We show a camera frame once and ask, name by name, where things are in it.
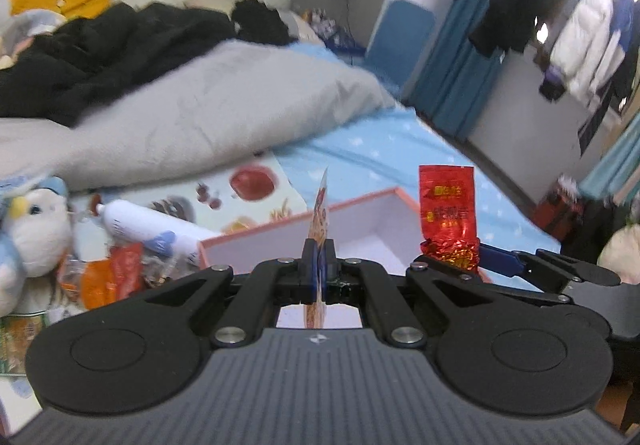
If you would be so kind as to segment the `bedside tray with bottles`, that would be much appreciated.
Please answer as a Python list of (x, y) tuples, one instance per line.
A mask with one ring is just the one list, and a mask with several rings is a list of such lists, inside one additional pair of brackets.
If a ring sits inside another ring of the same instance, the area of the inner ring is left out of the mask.
[(349, 29), (340, 26), (322, 9), (308, 9), (303, 20), (310, 26), (324, 45), (335, 54), (363, 56), (367, 49), (358, 43)]

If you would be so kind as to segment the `orange snack packet pile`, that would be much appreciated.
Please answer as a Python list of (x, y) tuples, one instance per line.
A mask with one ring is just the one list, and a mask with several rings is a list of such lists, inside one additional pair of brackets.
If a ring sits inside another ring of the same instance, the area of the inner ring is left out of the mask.
[(111, 247), (107, 257), (96, 261), (67, 254), (56, 280), (64, 295), (81, 309), (99, 309), (154, 287), (162, 281), (165, 264), (146, 254), (141, 243), (128, 243)]

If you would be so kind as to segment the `black clothing heap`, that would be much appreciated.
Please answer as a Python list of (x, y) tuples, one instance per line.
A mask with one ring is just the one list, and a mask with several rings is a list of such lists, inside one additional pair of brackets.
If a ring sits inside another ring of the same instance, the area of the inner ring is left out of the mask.
[(228, 15), (154, 2), (119, 3), (37, 36), (1, 72), (1, 116), (73, 127), (89, 110), (190, 62), (235, 37)]

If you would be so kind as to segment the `pink storage box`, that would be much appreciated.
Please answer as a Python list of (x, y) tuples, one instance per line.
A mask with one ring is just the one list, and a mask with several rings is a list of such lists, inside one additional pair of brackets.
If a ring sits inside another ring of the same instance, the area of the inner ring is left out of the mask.
[[(262, 261), (299, 257), (312, 213), (260, 225), (200, 243), (200, 266), (229, 265), (236, 274), (252, 272)], [(418, 204), (401, 188), (364, 195), (329, 208), (329, 237), (337, 257), (375, 261), (402, 276), (420, 255)]]

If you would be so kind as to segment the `white cylindrical bottle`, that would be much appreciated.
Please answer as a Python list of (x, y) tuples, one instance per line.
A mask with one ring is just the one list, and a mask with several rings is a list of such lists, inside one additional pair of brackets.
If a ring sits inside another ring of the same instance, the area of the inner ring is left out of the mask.
[(200, 264), (200, 243), (221, 236), (220, 231), (124, 199), (97, 204), (94, 212), (113, 236), (142, 243), (159, 257), (181, 257), (192, 265)]

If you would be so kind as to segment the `grey duvet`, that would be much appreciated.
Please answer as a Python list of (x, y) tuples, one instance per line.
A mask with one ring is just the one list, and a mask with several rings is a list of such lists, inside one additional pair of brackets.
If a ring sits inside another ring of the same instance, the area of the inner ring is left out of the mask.
[(367, 70), (228, 41), (76, 128), (2, 120), (1, 176), (59, 176), (72, 191), (179, 179), (395, 104)]

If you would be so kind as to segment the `penguin plush toy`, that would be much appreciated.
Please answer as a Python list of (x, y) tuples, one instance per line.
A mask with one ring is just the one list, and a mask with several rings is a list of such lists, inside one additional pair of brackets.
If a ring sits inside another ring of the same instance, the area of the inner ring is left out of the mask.
[(29, 278), (54, 271), (73, 246), (68, 188), (58, 176), (1, 183), (1, 315), (11, 314)]

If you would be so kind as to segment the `thin orange snack packet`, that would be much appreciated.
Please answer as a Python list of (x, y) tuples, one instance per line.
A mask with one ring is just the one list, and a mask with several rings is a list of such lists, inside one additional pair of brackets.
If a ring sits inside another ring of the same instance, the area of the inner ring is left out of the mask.
[(326, 284), (326, 239), (329, 235), (328, 207), (326, 206), (326, 177), (328, 170), (324, 170), (320, 181), (314, 212), (309, 226), (308, 237), (314, 241), (314, 257), (312, 270), (314, 271), (314, 302), (305, 306), (305, 328), (319, 329), (326, 318), (326, 303), (323, 300), (323, 289)]

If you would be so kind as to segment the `hanging white puffer jacket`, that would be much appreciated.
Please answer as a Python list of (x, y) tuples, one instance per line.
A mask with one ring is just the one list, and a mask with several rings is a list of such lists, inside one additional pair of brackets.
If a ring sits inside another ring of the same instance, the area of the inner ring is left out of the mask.
[(574, 98), (583, 98), (610, 41), (618, 0), (579, 0), (556, 39), (550, 66)]

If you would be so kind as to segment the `red foil tea packet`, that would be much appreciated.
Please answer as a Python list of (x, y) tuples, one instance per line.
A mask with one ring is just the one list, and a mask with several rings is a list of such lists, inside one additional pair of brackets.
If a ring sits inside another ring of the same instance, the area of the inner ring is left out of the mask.
[(474, 168), (421, 166), (419, 205), (427, 257), (476, 273), (480, 266), (477, 236)]

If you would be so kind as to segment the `small black garment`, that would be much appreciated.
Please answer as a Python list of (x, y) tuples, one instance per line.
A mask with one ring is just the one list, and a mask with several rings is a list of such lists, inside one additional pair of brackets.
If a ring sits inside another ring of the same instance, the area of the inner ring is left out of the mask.
[(236, 25), (236, 38), (242, 41), (270, 46), (288, 46), (294, 41), (280, 14), (264, 2), (235, 2), (231, 19)]

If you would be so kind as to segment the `blue curtain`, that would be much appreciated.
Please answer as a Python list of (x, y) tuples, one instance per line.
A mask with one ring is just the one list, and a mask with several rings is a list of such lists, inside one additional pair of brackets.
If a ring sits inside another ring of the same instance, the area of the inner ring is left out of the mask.
[(473, 131), (501, 69), (500, 52), (485, 57), (469, 40), (488, 5), (489, 0), (454, 0), (408, 96), (420, 116), (459, 141)]

